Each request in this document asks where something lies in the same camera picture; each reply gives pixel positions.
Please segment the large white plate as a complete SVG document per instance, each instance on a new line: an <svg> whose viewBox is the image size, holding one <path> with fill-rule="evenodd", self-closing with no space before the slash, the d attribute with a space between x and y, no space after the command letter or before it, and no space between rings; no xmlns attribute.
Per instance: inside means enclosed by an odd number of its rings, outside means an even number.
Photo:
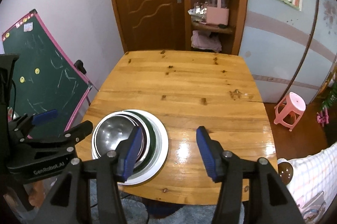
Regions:
<svg viewBox="0 0 337 224"><path fill-rule="evenodd" d="M149 112L139 109L129 109L143 114L152 123L156 135L156 150L153 162L150 163L146 170L134 174L123 186L138 185L150 180L160 171L169 152L169 137L162 122ZM115 151L118 145L128 139L132 129L138 126L128 115L127 109L113 112L104 117L96 126L92 133L91 154L93 159L98 159L109 151Z"/></svg>

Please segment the green plate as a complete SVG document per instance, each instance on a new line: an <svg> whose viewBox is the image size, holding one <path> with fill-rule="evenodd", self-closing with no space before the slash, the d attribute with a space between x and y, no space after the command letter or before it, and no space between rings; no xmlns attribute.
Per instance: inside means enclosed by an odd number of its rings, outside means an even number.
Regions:
<svg viewBox="0 0 337 224"><path fill-rule="evenodd" d="M134 174L137 174L146 170L148 165L153 162L156 150L156 135L152 123L143 114L129 110L127 112L131 119L142 128L143 133L140 155L137 157L134 167Z"/></svg>

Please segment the white quilted bedding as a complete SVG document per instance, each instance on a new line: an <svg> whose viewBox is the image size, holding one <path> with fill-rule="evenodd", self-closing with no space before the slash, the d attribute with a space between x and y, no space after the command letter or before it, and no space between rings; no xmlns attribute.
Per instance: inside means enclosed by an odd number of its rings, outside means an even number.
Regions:
<svg viewBox="0 0 337 224"><path fill-rule="evenodd" d="M298 159L278 159L293 170L286 187L305 223L319 223L336 197L336 144L315 155Z"/></svg>

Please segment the pink plastic stool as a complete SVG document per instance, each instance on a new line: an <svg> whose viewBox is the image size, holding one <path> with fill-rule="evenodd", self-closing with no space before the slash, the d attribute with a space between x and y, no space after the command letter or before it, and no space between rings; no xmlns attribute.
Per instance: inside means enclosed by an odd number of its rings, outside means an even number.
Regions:
<svg viewBox="0 0 337 224"><path fill-rule="evenodd" d="M306 103L298 94L290 92L282 98L282 100L274 107L274 110L274 124L281 124L292 132L299 120L303 117L306 110ZM287 116L292 117L293 123L285 122Z"/></svg>

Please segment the pink toy dumbbells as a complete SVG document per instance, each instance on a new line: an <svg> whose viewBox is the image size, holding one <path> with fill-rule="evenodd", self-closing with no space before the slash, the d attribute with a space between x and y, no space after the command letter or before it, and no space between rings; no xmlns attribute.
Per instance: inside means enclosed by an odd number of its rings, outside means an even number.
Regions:
<svg viewBox="0 0 337 224"><path fill-rule="evenodd" d="M317 122L322 127L329 124L328 109L326 107L324 107L320 112L317 113L316 119L317 119Z"/></svg>

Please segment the wooden table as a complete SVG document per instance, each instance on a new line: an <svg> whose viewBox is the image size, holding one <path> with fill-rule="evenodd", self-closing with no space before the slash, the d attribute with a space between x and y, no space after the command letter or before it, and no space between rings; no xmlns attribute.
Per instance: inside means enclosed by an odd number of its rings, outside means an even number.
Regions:
<svg viewBox="0 0 337 224"><path fill-rule="evenodd" d="M121 186L126 193L162 202L213 205L220 186L207 176L196 130L237 156L264 157L277 165L269 119L257 85L240 56L193 51L131 51L102 84L84 119L140 109L164 124L169 151L161 170L147 182Z"/></svg>

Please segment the folded pink cloth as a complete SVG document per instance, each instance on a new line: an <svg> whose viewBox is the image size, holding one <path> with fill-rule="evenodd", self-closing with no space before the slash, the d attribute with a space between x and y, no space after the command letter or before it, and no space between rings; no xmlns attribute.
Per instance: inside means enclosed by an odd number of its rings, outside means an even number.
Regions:
<svg viewBox="0 0 337 224"><path fill-rule="evenodd" d="M217 36L211 35L211 33L193 30L191 36L191 47L199 50L209 50L216 53L222 51L222 45Z"/></svg>

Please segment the green chalkboard pink frame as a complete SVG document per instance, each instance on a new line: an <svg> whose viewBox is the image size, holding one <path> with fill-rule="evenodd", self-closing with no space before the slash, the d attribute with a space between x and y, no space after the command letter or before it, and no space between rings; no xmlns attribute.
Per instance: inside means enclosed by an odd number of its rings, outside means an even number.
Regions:
<svg viewBox="0 0 337 224"><path fill-rule="evenodd" d="M31 10L3 33L5 53L19 55L15 63L10 109L16 115L57 111L57 117L36 126L30 137L57 136L71 128L92 85L64 53L42 22Z"/></svg>

